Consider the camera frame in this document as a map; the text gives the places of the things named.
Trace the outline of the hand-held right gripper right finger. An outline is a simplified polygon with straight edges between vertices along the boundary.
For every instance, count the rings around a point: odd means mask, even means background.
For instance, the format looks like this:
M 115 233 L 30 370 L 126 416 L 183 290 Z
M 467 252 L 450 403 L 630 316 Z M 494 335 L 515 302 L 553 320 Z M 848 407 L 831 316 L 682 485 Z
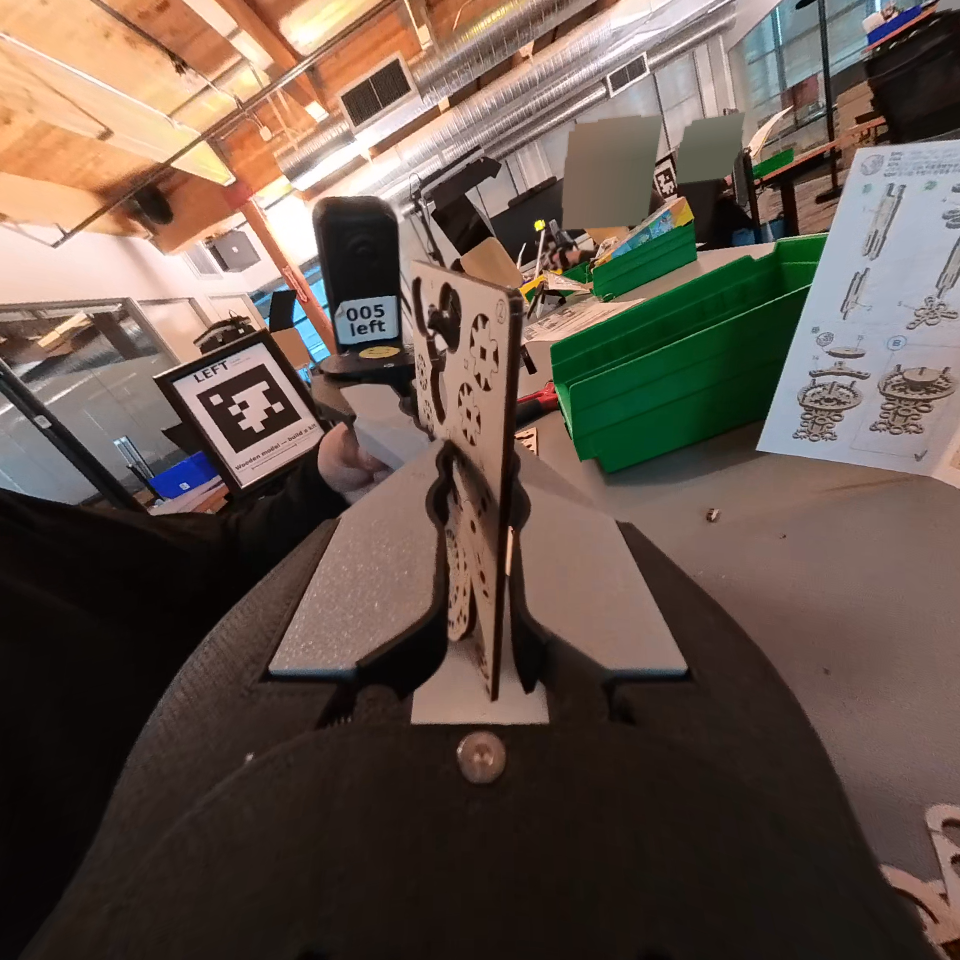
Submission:
M 516 452 L 507 548 L 507 692 L 544 683 L 549 648 L 601 681 L 686 678 L 689 666 L 618 522 L 528 450 Z

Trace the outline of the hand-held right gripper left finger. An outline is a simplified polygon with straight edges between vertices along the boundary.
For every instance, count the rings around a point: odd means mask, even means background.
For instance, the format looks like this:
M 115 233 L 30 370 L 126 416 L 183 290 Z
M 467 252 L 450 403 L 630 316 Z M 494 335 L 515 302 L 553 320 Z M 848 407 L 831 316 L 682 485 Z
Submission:
M 449 648 L 448 490 L 433 441 L 335 525 L 270 661 L 273 679 L 429 679 Z

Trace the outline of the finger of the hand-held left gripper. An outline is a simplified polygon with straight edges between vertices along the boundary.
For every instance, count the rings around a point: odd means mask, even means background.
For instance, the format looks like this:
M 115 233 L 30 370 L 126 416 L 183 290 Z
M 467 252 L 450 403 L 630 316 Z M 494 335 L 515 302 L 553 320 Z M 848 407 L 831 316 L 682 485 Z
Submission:
M 440 448 L 414 418 L 355 418 L 352 432 L 359 449 L 391 474 Z

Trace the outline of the wooden parts sheet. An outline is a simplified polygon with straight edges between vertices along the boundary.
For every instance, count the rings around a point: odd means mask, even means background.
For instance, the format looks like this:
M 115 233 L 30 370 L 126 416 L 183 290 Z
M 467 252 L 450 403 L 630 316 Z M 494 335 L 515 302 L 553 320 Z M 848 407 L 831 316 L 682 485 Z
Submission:
M 496 701 L 507 586 L 524 299 L 415 261 L 411 273 L 416 418 L 441 444 L 447 635 L 466 642 Z

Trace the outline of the person's left forearm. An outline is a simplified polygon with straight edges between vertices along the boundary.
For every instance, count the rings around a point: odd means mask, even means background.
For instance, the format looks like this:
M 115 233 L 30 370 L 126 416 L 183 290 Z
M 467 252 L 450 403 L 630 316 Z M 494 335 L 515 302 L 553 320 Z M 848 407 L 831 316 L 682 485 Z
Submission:
M 95 510 L 2 491 L 2 671 L 160 670 L 347 509 L 319 457 L 225 513 Z

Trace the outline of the person's left hand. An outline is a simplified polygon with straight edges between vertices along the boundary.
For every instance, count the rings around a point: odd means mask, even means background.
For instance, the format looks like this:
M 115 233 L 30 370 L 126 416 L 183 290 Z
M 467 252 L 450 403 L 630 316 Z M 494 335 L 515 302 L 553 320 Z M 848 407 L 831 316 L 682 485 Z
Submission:
M 317 449 L 318 474 L 330 489 L 352 506 L 387 479 L 393 470 L 359 443 L 354 429 L 338 423 Z

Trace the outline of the grey ceiling box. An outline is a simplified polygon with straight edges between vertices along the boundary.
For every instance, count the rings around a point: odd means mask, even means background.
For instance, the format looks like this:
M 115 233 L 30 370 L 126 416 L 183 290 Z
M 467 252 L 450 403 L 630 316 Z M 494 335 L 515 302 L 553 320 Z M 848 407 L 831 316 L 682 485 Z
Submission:
M 258 249 L 242 229 L 231 229 L 203 244 L 223 273 L 242 273 L 261 262 Z

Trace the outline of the black monitor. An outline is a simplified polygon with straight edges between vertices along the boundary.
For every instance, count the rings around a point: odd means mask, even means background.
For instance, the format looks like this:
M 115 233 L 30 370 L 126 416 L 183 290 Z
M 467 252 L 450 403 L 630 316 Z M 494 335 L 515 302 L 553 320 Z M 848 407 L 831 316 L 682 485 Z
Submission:
M 429 184 L 424 197 L 432 206 L 433 219 L 444 233 L 459 230 L 466 223 L 467 213 L 461 210 L 461 198 L 478 190 L 487 180 L 495 181 L 501 167 L 499 160 L 482 153 L 457 170 L 452 165 L 445 168 L 441 172 L 447 176 Z

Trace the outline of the cardboard box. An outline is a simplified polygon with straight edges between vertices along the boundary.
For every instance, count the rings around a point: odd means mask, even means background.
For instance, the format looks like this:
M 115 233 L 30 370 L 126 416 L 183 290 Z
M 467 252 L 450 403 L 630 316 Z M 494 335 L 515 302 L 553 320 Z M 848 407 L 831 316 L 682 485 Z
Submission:
M 495 236 L 463 253 L 460 262 L 463 272 L 478 281 L 505 289 L 520 289 L 524 283 L 522 271 Z

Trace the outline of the framed marker sign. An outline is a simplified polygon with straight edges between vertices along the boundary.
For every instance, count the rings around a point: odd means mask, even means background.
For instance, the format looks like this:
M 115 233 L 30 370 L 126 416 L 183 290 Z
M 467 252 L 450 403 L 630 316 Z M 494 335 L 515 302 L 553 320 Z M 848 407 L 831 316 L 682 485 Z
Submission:
M 306 382 L 267 330 L 152 380 L 235 498 L 263 493 L 323 437 Z

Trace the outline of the large ceiling vent grille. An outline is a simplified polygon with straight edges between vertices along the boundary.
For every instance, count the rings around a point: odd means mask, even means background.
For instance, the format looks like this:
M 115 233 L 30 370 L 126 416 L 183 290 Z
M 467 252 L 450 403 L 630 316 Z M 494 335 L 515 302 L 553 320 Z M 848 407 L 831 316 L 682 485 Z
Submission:
M 393 54 L 337 93 L 344 121 L 354 135 L 420 99 L 407 60 Z

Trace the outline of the blue plastic bin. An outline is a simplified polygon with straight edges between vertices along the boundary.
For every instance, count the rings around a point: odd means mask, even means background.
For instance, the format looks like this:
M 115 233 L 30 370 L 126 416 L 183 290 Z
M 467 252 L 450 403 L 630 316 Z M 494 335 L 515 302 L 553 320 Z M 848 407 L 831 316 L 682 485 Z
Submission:
M 186 457 L 147 481 L 153 494 L 162 500 L 192 494 L 211 483 L 221 483 L 221 477 L 216 465 L 203 451 Z

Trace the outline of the black ceiling speaker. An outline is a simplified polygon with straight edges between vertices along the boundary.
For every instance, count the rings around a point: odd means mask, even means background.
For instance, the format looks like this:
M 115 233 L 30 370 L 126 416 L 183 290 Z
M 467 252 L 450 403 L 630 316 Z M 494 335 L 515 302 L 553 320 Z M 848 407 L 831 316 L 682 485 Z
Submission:
M 161 188 L 147 184 L 134 191 L 127 201 L 131 215 L 144 225 L 166 227 L 174 221 L 174 211 Z

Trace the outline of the printed paper sheet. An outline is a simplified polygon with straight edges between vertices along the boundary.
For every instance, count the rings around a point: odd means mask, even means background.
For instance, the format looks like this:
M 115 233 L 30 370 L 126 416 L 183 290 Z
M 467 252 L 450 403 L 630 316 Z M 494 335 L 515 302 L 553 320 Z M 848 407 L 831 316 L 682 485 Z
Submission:
M 602 302 L 594 297 L 570 301 L 540 317 L 528 320 L 521 334 L 521 342 L 559 342 L 639 306 L 644 301 L 644 297 L 610 302 Z

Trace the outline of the large green plastic bin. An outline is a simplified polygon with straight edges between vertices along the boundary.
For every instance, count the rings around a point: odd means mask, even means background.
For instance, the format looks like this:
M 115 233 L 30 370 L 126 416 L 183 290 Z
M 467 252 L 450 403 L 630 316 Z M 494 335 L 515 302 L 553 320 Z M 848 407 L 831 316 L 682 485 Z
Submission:
M 554 342 L 579 460 L 613 474 L 764 420 L 827 237 L 780 239 Z

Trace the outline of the small green plastic bin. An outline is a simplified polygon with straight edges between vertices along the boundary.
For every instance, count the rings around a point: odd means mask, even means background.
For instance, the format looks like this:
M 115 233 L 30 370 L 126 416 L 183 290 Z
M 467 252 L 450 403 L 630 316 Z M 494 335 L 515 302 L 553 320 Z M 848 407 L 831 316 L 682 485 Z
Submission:
M 695 221 L 690 220 L 595 267 L 591 292 L 607 302 L 681 269 L 696 258 Z

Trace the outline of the colourful box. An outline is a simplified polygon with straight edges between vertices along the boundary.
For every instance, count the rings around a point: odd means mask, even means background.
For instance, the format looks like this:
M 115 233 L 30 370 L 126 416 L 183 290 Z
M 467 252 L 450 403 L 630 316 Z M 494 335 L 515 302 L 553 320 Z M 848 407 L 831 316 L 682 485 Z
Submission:
M 682 196 L 672 198 L 642 223 L 626 232 L 620 230 L 603 240 L 591 264 L 598 267 L 612 259 L 623 257 L 665 234 L 686 226 L 693 219 L 688 199 Z

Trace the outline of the small ceiling vent grille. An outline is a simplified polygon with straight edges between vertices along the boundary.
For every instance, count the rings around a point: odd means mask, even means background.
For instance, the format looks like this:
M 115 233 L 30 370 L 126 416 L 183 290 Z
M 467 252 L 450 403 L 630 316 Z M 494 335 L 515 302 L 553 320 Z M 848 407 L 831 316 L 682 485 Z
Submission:
M 613 99 L 651 74 L 649 57 L 640 53 L 604 77 L 607 96 Z

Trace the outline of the open instruction booklet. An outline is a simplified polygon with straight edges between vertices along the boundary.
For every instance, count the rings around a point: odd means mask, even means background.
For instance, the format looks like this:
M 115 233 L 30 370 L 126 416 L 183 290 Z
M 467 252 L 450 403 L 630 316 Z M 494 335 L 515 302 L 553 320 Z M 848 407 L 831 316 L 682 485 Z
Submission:
M 858 150 L 757 450 L 959 487 L 959 142 Z

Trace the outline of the wooden standing desk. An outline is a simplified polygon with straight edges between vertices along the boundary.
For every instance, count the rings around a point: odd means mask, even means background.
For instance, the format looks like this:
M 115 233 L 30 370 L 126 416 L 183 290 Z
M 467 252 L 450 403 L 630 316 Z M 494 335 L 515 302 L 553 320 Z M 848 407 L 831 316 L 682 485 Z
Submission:
M 870 111 L 866 119 L 848 127 L 838 138 L 807 149 L 775 169 L 753 174 L 756 194 L 774 191 L 778 195 L 781 238 L 800 236 L 804 226 L 814 233 L 830 228 L 842 193 L 846 170 L 857 150 L 888 136 L 882 114 Z

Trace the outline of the black office chair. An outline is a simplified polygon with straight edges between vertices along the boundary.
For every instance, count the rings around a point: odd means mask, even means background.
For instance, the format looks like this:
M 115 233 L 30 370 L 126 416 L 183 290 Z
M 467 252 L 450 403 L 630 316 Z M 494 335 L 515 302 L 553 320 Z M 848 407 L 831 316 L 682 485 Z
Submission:
M 873 108 L 889 142 L 959 138 L 959 12 L 934 11 L 882 41 L 865 60 Z

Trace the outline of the silver air duct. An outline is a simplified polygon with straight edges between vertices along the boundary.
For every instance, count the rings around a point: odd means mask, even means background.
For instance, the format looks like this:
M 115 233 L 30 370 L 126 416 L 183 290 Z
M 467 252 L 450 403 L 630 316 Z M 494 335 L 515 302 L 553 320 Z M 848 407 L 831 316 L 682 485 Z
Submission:
M 400 65 L 410 90 L 437 102 L 461 90 L 523 47 L 570 23 L 592 2 L 501 2 L 473 23 Z M 611 2 L 544 50 L 566 70 L 593 57 L 645 52 L 727 2 Z
M 282 152 L 278 165 L 298 190 L 332 177 L 346 195 L 386 196 L 394 183 L 429 166 L 439 169 L 476 149 L 496 145 L 522 124 L 544 116 L 579 93 L 599 89 L 636 60 L 655 71 L 729 30 L 737 2 L 666 2 L 627 23 L 618 3 L 584 22 L 540 52 L 419 127 L 353 174 L 345 170 L 361 155 L 360 135 L 345 121 L 329 121 Z

